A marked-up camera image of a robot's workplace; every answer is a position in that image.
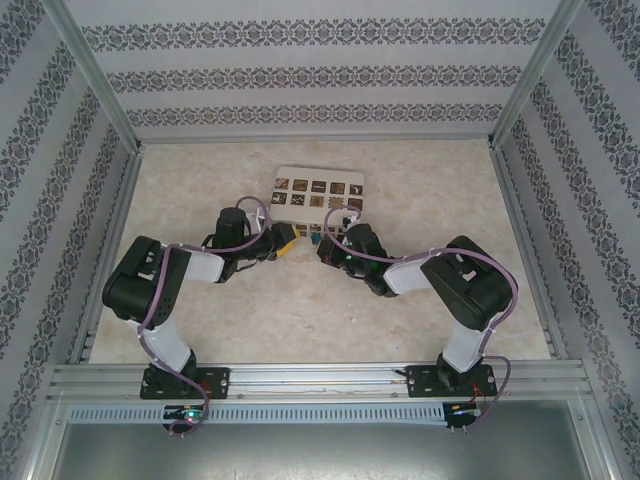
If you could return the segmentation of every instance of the floral stripe pattern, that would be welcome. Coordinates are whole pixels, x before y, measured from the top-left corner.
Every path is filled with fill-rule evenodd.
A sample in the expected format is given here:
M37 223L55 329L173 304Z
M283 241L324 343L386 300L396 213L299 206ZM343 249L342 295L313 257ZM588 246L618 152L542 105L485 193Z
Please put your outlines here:
M9 407L9 420L3 425L0 437L0 478L11 478L11 470L16 463L17 455L24 441L27 421L33 410L33 403L40 388L41 375L44 365L49 359L53 339L62 320L68 294L73 285L73 279L86 247L87 237L91 229L93 217L98 208L102 188L109 173L113 156L118 143L118 134L110 126L100 147L96 163L82 197L80 208L76 213L76 220L69 232L69 238L58 264L51 291L46 300L43 316L38 321L38 329L33 337L33 343L28 350L28 360L25 370L20 375L15 400Z
M47 64L46 70L38 82L33 96L29 98L23 115L13 129L13 135L7 140L0 158L0 222L4 220L6 212L20 185L25 167L31 162L35 146L40 142L44 127L49 123L53 108L57 105L60 95L73 73L76 62L64 45L56 49L55 54Z
M633 143L628 127L616 112L616 106L573 34L565 35L555 56L589 116L602 147L609 154L609 161L632 200L633 208L640 208L640 149Z
M526 44L541 18L390 18L167 23L84 27L95 52L216 47L373 44Z
M591 360L596 365L598 378L604 385L603 392L606 395L609 408L613 412L613 420L617 424L619 438L626 445L625 452L630 458L634 474L640 476L640 437L637 434L640 431L640 424L638 424L638 414L634 411L631 395L625 390L627 385L622 380L620 365L616 363L611 342L603 332L600 314L595 308L593 295L586 283L580 263L576 260L576 254L567 234L564 220L553 198L538 153L522 117L516 121L511 134L524 162L549 238L555 249L556 260L566 282L569 297L574 304L587 348L592 355ZM514 182L509 162L507 162L507 170L511 181ZM517 195L517 197L520 209L524 214L524 205L520 196ZM531 241L535 245L535 239L531 238Z
M116 93L245 88L512 87L520 67L364 66L169 70L108 74Z
M33 220L27 226L24 243L13 260L13 268L7 274L0 289L0 359L10 341L11 330L20 316L22 304L31 287L34 271L40 263L40 255L49 240L49 234L58 216L60 205L71 182L80 152L98 114L100 103L89 88L76 112L69 133L58 153L54 167L38 200Z
M279 105L128 110L134 127L265 123L491 122L500 104Z
M116 193L113 197L113 203L111 204L111 208L109 210L109 216L107 218L107 224L104 227L104 231L102 232L102 238L100 239L100 248L98 249L98 255L96 255L96 259L93 262L93 270L91 271L91 281L87 285L87 290L84 293L84 300L82 301L82 307L80 308L80 314L78 315L78 319L76 320L76 327L73 332L73 337L71 338L71 343L69 344L69 351L67 352L67 364L71 363L71 355L73 355L73 348L76 345L76 341L78 340L78 334L80 333L80 326L82 324L82 320L84 319L84 312L87 310L87 306L89 304L89 296L91 295L91 287L93 286L94 279L96 278L96 273L98 273L98 267L100 266L100 259L102 257L102 250L106 245L107 235L109 234L109 229L111 226L111 218L113 217L113 213L116 210L116 205L118 204L118 199L120 198L120 188L122 187L122 183L125 178L125 174L127 173L127 168L129 167L129 163L132 161L135 154L130 154L127 156L127 160L124 162L124 166L122 168L122 173L120 174L120 180L118 180L118 186L116 187Z
M0 85L44 16L39 0L14 0L0 20Z
M630 0L589 0L591 11L640 82L640 13Z
M602 260L607 280L611 282L616 301L624 311L623 318L636 339L636 348L640 349L640 286L636 283L636 276L631 273L631 264L618 245L618 236L612 230L609 216L602 207L580 152L544 81L538 82L531 92L531 100L540 114L587 230L592 235L591 240Z

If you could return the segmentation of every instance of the aluminum frame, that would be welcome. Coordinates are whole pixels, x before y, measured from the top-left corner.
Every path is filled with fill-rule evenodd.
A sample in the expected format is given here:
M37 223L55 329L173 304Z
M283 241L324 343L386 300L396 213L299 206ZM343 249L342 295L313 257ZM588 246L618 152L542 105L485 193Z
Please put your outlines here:
M558 321L553 314L553 308L551 307L551 301L549 300L540 268L538 267L533 243L527 234L524 216L518 207L516 192L509 179L507 165L502 151L499 148L494 148L489 143L489 154L491 155L491 161L493 162L493 167L496 172L498 185L500 185L500 190L502 191L502 198L504 199L507 215L513 228L516 244L518 245L518 250L520 250L520 257L522 258L522 264L524 265L531 295L533 296L533 303L538 312L538 318L540 319L543 329L546 328L549 331L555 355L560 359L569 358L562 340Z
M435 365L434 362L419 362ZM498 383L504 364L489 362ZM409 398L407 384L395 370L411 363L342 364L231 364L228 399L216 405L242 409L256 405L380 404L429 405L438 398ZM74 406L105 408L131 405L183 404L184 400L141 400L138 397L146 365L59 365L55 367L45 407L27 459L23 480L50 479L63 445ZM619 479L620 473L604 431L591 384L580 360L528 360L512 362L504 402L561 400L570 407L576 435L592 479ZM451 398L447 401L462 401ZM114 419L113 423L122 423ZM412 423L404 419L402 423Z
M100 100L127 151L135 152L140 145L140 139L66 2L43 0L42 6Z
M542 33L542 38L536 45L491 132L490 138L493 146L504 143L511 127L527 102L529 94L538 83L538 79L553 56L553 52L583 3L583 0L560 0L558 3L547 28Z

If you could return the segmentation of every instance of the wire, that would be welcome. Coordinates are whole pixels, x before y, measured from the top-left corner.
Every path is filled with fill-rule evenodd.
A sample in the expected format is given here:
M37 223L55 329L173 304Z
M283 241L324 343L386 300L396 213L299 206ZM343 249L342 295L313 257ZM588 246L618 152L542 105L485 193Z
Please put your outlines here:
M480 415L475 422L467 427L467 431L476 428L478 424L481 423L487 417L487 415L489 415L489 412L491 412L491 410L495 408L496 403L498 403L498 399L502 396L504 389L507 387L507 383L509 383L509 378L511 377L511 362L507 357L503 355L484 355L484 358L487 358L489 360L502 360L507 367L507 371L504 374L504 380L502 381L502 385L500 385L500 388L498 389L495 397L493 397L493 400L491 400L491 403L485 409L485 411L482 412L482 415Z
M362 212L360 211L360 209L358 209L356 207L353 207L351 205L343 205L343 206L340 206L340 207L332 208L331 210L329 210L327 215L324 217L324 232L325 232L325 234L339 248L341 248L342 250L344 250L347 253L350 253L351 255L354 255L354 256L360 257L360 258L364 258L364 259L367 259L367 260L372 260L372 261L375 261L375 262L392 263L392 264L410 262L410 261L413 261L413 260L420 260L420 259L428 260L431 257L435 257L435 256L438 256L438 255L447 254L447 253L453 253L453 254L458 254L458 255L466 255L468 257L477 258L478 260L482 260L483 262L488 263L489 265L494 267L496 270L498 270L502 274L502 276L504 276L504 278L507 280L507 282L509 283L509 287L511 287L511 295L512 295L511 296L511 302L509 302L508 307L506 308L506 310L504 312L502 312L502 314L498 317L498 319L494 320L488 326L487 333L485 334L485 336L482 339L482 342L480 343L480 346L478 348L478 353L480 355L482 355L482 357L488 358L488 359L502 360L503 362L505 362L506 365L507 365L507 373L506 373L506 375L504 377L504 381L502 382L502 385L500 386L500 389L496 393L495 397L493 397L493 400L491 401L489 406L486 408L484 413L482 413L482 415L480 415L480 417L471 426L477 425L478 423L480 423L481 419L484 419L487 416L487 414L491 410L493 410L493 408L496 405L496 402L502 396L502 392L504 391L505 387L507 386L507 383L509 382L509 377L511 376L511 362L509 361L509 359L507 357L502 356L502 355L484 355L484 349L487 346L487 343L489 342L489 338L491 337L493 332L495 332L496 327L498 325L500 325L502 322L504 322L507 319L507 317L509 315L511 315L511 312L513 312L513 310L516 308L516 304L518 303L518 291L519 291L518 283L516 282L516 279L513 277L513 275L511 275L511 273L506 268L504 268L500 263L496 262L493 258L491 258L491 257L489 257L487 255L483 255L481 253L474 252L472 250L466 250L466 249L463 249L463 248L450 248L450 247L434 248L434 249L429 250L428 252L422 252L422 253L418 253L416 255L411 255L409 257L404 257L404 258L376 257L376 256L373 256L373 255L368 255L366 253L358 252L357 250L353 250L352 248L349 248L346 245L343 245L342 243L340 243L338 241L338 239L329 230L329 217L331 217L331 215L333 213L337 212L338 210L351 210L353 212L356 212L357 215L358 215L356 217L356 220L360 220L360 218L362 217Z
M262 211L262 215L264 216L265 220L264 220L263 228L260 230L260 232L254 238L252 238L247 243L245 243L244 245L240 245L238 247L231 247L231 248L217 248L217 249L214 249L214 248L203 248L203 247L196 247L196 246L193 246L193 245L183 245L183 244L177 244L177 243L173 243L171 245L167 245L167 247L164 250L163 257L162 257L162 263L160 264L160 270L158 271L158 284L156 286L156 291L153 294L153 299L151 300L151 305L149 306L149 310L147 310L147 314L146 314L144 320L142 321L142 323L140 325L138 325L138 328L137 328L138 340L140 341L140 345L142 346L142 349L147 353L147 355L149 355L151 357L153 362L156 365L158 365L160 368L162 368L163 370L169 372L174 377L178 378L179 380L182 380L187 385L190 385L191 387L195 388L198 391L198 393L200 393L200 395L202 395L203 412L202 412L202 415L200 416L200 418L198 419L198 421L196 423L191 423L191 422L189 422L187 420L176 420L169 426L169 435L174 435L176 433L176 432L174 432L174 429L178 425L188 425L189 427L191 427L186 432L180 434L181 438L184 438L186 435L192 434L198 428L200 428L200 426L205 421L205 419L207 419L209 417L209 395L207 394L207 391L200 384L194 382L190 378L185 377L180 372L174 370L169 365L167 365L162 360L160 360L158 358L158 356L153 352L151 347L149 347L149 345L147 344L147 341L144 338L143 333L144 333L145 329L147 328L147 325L149 325L151 323L151 320L153 319L153 316L156 313L156 309L158 308L158 303L160 302L160 297L162 296L162 290L163 290L163 287L164 287L164 284L165 284L165 281L166 281L166 278L167 278L167 266L169 265L169 257L170 257L170 253L171 253L172 249L176 248L176 249L182 249L182 250L191 250L191 251L196 251L196 252L206 252L206 253L213 253L213 254L217 254L217 253L233 253L233 252L239 252L240 250L244 250L245 248L250 247L251 245L256 243L258 240L260 240L262 235L264 235L264 233L267 230L266 227L267 227L267 224L268 224L267 206L264 204L264 202L262 200L260 200L257 197L245 196L245 197L240 198L236 202L236 208L242 202L244 202L245 200L253 200L254 202L256 202L258 204L258 206L260 207L260 210Z
M471 400L469 400L469 403L473 403L476 401L476 399L478 397L482 397L483 399L483 406L487 401L487 397L485 396L485 394L482 392L482 390L480 390L480 387L478 387L478 385L476 385L476 382L473 382L471 384L471 386L473 387L473 397L471 398Z

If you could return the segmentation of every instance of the white arm segment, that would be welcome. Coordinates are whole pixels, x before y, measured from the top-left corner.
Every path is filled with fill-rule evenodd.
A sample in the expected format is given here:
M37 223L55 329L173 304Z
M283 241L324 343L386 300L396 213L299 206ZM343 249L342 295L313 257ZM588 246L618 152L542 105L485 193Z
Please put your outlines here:
M427 261L426 258L411 260L408 262L394 263L384 272L383 278L393 293L402 295L413 290L431 288L427 277L420 267Z
M471 330L459 322L453 324L449 343L442 352L442 357L458 373L464 373L480 360L480 343L486 335L489 327L484 332Z
M191 253L191 257L189 258L189 265L187 265L183 282L186 280L199 280L208 283L218 281L224 267L224 260L221 257L205 252L189 253ZM134 329L140 326L139 323L132 320L128 320L127 323ZM191 349L182 341L171 315L162 325L153 330L142 332L142 336L158 359L169 365L176 372L182 371L187 360L189 360ZM162 368L155 360L153 364L158 368Z
M139 323L133 320L127 320L127 323L131 325L134 330L140 326ZM171 315L159 327L142 332L142 336L156 358L162 360L176 372L182 371L187 360L189 360L191 349L182 341L182 338L180 338L180 334L176 328L176 322ZM152 363L156 367L164 370L164 368L158 365L155 358L152 359Z

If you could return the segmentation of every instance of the metal extrusion bar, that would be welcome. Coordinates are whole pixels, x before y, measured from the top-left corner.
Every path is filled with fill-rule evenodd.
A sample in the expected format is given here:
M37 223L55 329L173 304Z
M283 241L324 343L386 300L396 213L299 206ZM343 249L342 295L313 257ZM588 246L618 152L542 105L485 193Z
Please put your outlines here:
M437 403L409 398L405 378L396 373L405 363L315 365L206 365L231 369L224 404L247 403ZM498 384L505 366L492 363ZM48 402L135 404L145 365L61 365L56 367ZM504 401L573 400L591 396L581 361L514 361ZM452 398L463 401L465 398ZM184 400L158 400L169 404Z
M229 399L211 402L207 423L406 423L442 428L446 422L441 401L408 397L404 377L395 372L406 365L207 365L231 369ZM491 365L496 381L501 382L505 366ZM566 401L591 478L619 478L582 362L514 361L512 366L507 393L501 401ZM36 443L19 478L51 478L67 425L166 423L165 406L183 405L184 400L141 400L138 393L145 368L57 366Z
M43 0L42 6L64 39L69 51L73 54L91 88L107 112L111 123L116 128L128 152L133 152L139 145L138 137L124 108L120 105L116 92L106 74L100 68L89 43L76 23L64 0Z
M578 9L582 5L582 0L561 0L558 3L556 11L549 20L547 28L545 28L538 45L529 58L527 66L522 72L522 75L520 75L518 83L516 83L509 100L507 100L496 122L496 126L491 134L494 147L499 147L504 143L505 138L509 134L509 130L511 130L511 127L527 102L529 94L536 83L538 83L549 59L553 56L553 52L558 46L558 43L560 43L560 39L567 31L567 28L569 28L573 17L575 17Z
M509 221L511 222L511 227L513 228L513 234L516 239L516 243L518 244L518 249L520 250L520 257L522 258L525 274L529 281L529 287L531 288L533 301L535 303L536 310L538 311L538 317L540 318L543 329L546 327L549 331L551 344L553 345L553 350L556 356L560 359L569 358L562 341L558 322L553 314L549 295L547 294L544 286L544 280L540 274L533 244L527 235L527 228L523 214L518 208L518 200L516 198L513 184L507 174L505 159L499 148L496 149L489 146L489 154L491 155L491 161L493 162L493 167L496 172L498 185L502 191L502 197L509 216Z
M129 208L131 207L131 200L133 199L133 192L138 180L138 174L140 173L143 157L144 149L140 149L129 161L126 180L122 187L122 191L120 192L120 197L117 200L118 203L116 204L115 217L113 218L112 226L105 240L106 248L100 258L96 278L93 280L93 284L91 285L89 303L87 304L86 310L87 314L82 319L77 341L73 346L73 351L71 353L71 362L73 363L89 361L91 348L93 346L93 338L88 338L88 332L90 329L97 330L100 314L104 308L102 305L101 290L107 281L107 278L109 278L116 261L122 232L124 231L127 215L129 214Z

